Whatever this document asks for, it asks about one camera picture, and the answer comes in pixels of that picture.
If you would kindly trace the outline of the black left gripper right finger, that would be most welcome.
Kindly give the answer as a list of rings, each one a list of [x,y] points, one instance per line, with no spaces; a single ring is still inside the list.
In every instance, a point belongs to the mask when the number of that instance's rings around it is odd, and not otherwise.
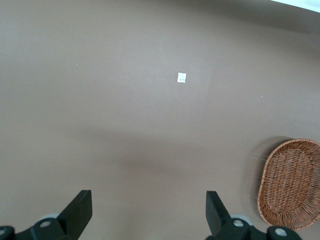
[[[208,240],[299,240],[287,227],[270,226],[262,232],[241,218],[232,218],[216,191],[206,192],[205,216],[211,232]]]

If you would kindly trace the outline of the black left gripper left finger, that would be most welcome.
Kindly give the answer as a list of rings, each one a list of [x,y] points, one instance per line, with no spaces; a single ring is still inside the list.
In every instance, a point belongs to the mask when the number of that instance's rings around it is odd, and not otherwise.
[[[56,218],[16,233],[16,240],[78,240],[92,218],[92,191],[81,190]]]

